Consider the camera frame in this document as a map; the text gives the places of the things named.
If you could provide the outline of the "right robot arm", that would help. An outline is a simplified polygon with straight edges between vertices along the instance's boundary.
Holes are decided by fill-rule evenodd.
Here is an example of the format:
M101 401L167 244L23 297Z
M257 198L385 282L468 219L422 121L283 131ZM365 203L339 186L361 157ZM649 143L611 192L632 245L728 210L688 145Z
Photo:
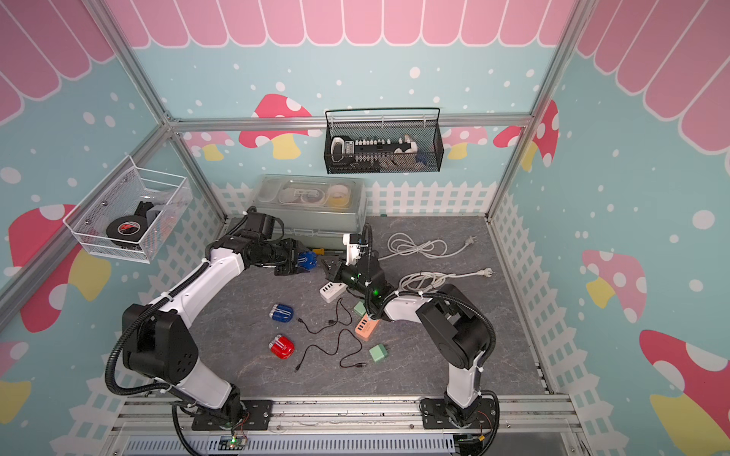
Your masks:
M343 235L342 244L345 258L325 265L327 279L360 294L372 320L423 326L449 363L446 416L458 427L467 425L481 405L481 374L496 346L496 333L488 317L452 285L435 291L391 285L373 249L369 224L360 233Z

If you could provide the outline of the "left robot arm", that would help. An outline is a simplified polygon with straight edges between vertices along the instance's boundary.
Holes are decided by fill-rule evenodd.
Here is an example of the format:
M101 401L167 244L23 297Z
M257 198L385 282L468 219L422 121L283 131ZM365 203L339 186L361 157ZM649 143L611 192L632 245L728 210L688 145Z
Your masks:
M280 218L250 207L207 245L200 265L181 282L148 304L132 304L124 311L123 332L106 361L108 391L119 396L165 391L221 427L238 425L247 416L240 390L201 361L190 328L244 271L272 267L293 275L301 252L297 241L285 237Z

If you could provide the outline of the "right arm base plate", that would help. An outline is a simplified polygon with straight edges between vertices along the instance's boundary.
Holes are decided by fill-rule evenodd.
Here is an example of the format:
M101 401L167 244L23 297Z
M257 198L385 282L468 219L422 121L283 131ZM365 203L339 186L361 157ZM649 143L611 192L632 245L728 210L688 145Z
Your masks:
M424 429L489 429L499 420L500 406L492 397L478 397L460 408L448 398L424 398L419 403Z

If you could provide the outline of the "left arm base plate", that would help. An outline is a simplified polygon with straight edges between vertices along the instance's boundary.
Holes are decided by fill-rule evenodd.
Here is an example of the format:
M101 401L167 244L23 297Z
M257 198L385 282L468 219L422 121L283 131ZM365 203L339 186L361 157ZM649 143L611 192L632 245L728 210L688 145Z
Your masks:
M199 407L193 418L194 431L267 431L272 400L239 400L220 410Z

